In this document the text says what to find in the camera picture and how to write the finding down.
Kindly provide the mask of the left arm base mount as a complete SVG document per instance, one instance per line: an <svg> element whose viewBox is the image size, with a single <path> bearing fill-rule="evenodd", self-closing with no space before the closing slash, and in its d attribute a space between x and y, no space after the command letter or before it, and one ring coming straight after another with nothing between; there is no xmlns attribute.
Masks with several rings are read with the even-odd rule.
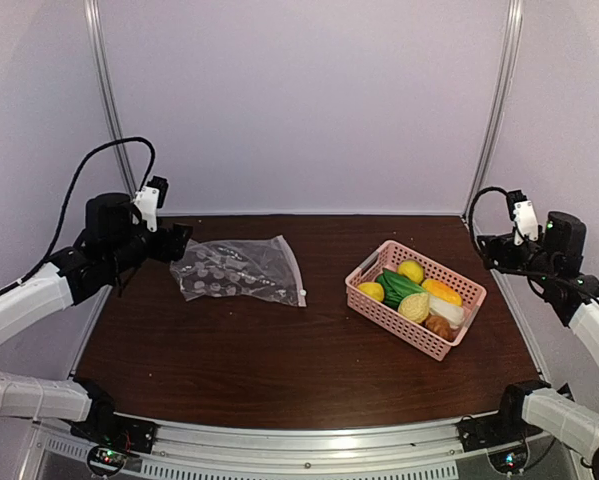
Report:
<svg viewBox="0 0 599 480"><path fill-rule="evenodd" d="M155 442L154 422L115 414L112 425L95 427L93 422L65 421L73 436L121 453L150 454Z"/></svg>

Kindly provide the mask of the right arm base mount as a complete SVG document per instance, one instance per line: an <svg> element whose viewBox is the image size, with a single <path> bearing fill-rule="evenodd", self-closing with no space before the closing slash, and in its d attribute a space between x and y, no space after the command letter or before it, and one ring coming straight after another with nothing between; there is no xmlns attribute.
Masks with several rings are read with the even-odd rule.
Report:
<svg viewBox="0 0 599 480"><path fill-rule="evenodd" d="M479 417L463 416L455 427L465 453L523 442L542 433L540 428L524 422L508 425L497 412Z"/></svg>

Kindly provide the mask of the brown croissant toy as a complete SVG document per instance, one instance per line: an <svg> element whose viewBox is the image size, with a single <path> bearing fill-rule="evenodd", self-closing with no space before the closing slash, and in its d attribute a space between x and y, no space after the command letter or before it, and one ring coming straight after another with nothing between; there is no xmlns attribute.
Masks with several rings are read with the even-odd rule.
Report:
<svg viewBox="0 0 599 480"><path fill-rule="evenodd" d="M438 337L452 342L455 338L454 330L447 319L438 315L430 315L424 322L424 326Z"/></svg>

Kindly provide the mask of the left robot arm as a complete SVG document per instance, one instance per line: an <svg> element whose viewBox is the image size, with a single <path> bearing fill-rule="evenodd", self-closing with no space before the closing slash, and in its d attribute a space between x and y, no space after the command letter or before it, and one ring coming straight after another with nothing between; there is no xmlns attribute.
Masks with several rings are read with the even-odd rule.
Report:
<svg viewBox="0 0 599 480"><path fill-rule="evenodd" d="M123 290L146 260L183 257L192 228L164 227L156 187L134 197L101 194L86 203L85 227L75 243L51 250L39 269L0 291L0 346L38 321L79 305L110 286ZM0 417L54 418L83 422L102 444L116 442L123 424L107 408L97 387L75 380L53 381L0 371Z"/></svg>

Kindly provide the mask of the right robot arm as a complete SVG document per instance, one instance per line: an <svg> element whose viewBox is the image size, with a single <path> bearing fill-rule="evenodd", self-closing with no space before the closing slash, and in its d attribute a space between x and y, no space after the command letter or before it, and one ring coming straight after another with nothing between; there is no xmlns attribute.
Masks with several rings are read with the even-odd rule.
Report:
<svg viewBox="0 0 599 480"><path fill-rule="evenodd" d="M526 202L513 207L513 230L470 236L486 269L527 279L540 298L589 351L599 368L599 280L581 271L586 226L577 217L551 211L540 227ZM546 382L509 385L491 430L514 440L536 427L575 451L599 479L599 413L566 398Z"/></svg>

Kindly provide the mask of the pale yellow walnut-shaped toy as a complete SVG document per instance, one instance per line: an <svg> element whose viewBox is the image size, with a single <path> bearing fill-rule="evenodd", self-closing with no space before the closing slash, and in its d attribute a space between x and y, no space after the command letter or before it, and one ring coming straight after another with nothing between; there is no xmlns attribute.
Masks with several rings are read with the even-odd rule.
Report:
<svg viewBox="0 0 599 480"><path fill-rule="evenodd" d="M423 323L430 314L430 299L428 293L411 294L401 300L398 313L416 324Z"/></svg>

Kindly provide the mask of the clear zip top bag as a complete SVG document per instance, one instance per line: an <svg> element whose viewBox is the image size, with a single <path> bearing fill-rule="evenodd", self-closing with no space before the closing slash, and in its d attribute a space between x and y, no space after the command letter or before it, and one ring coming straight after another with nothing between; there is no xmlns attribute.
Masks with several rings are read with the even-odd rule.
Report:
<svg viewBox="0 0 599 480"><path fill-rule="evenodd" d="M299 264L281 235L265 240L191 240L170 272L187 301L248 296L307 306Z"/></svg>

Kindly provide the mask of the pink plastic basket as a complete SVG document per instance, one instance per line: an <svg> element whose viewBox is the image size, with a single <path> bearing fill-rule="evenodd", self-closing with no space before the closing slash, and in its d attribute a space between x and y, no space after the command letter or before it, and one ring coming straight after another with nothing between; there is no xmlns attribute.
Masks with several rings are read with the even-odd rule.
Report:
<svg viewBox="0 0 599 480"><path fill-rule="evenodd" d="M345 284L350 308L437 361L461 343L487 295L394 240L379 246Z"/></svg>

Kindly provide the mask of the yellow lemon toy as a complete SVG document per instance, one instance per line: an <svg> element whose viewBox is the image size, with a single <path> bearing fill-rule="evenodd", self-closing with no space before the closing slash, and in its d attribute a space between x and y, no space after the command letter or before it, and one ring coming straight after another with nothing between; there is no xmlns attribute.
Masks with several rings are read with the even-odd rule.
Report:
<svg viewBox="0 0 599 480"><path fill-rule="evenodd" d="M383 286L378 282L363 282L357 286L357 289L375 301L384 301L385 291Z"/></svg>
<svg viewBox="0 0 599 480"><path fill-rule="evenodd" d="M415 260L401 262L397 268L397 273L416 284L421 284L425 279L425 270L423 266Z"/></svg>

